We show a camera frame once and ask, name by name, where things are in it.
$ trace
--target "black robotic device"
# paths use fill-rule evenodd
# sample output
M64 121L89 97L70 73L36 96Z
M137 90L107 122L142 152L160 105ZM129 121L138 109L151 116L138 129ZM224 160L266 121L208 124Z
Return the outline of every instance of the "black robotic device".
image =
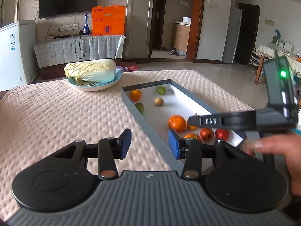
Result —
M260 111L189 118L199 127L258 130L261 136L296 126L298 108L292 74L285 57L264 63L269 104ZM267 164L224 140L205 145L169 132L175 171L124 171L118 176L114 159L124 159L131 131L86 145L77 140L21 171L12 183L20 210L6 225L294 225L277 209L288 191L285 178ZM98 158L98 175L87 169ZM214 169L202 175L202 158Z

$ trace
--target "human hand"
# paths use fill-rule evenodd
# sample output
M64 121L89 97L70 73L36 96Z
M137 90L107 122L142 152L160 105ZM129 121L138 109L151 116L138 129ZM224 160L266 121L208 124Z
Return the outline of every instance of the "human hand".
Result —
M297 134L278 134L250 143L245 152L254 155L254 151L263 154L284 155L287 169L292 178L293 195L301 195L301 136Z

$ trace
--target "pink quilted tablecloth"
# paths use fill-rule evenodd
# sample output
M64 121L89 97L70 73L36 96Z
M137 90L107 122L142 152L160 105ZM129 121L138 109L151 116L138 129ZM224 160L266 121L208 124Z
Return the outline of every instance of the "pink quilted tablecloth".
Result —
M11 192L21 170L77 139L97 143L132 130L127 157L116 161L122 170L169 170L121 100L122 86L172 79L219 112L247 111L249 106L193 70L124 73L113 87L81 92L67 80L16 87L0 100L0 218L7 220L18 206ZM97 160L88 169L97 174Z

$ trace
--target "refrigerator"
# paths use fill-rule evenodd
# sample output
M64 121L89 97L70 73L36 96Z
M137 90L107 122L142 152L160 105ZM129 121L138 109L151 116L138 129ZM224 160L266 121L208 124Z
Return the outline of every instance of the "refrigerator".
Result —
M22 20L0 28L0 92L28 85L39 73L34 62L35 21Z
M237 7L230 6L230 16L229 16L229 24L228 31L226 37L226 43L224 48L224 54L222 58L223 63L233 63L234 56L237 48L239 31L240 31L240 23L242 10Z

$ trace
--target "dark door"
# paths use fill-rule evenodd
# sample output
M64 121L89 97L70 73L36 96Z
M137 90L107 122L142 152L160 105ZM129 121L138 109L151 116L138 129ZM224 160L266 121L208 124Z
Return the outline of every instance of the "dark door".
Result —
M243 13L234 61L248 65L255 46L260 6L239 3L239 9Z
M162 45L164 13L166 0L154 0L155 12L154 17L154 37L152 49L160 49Z

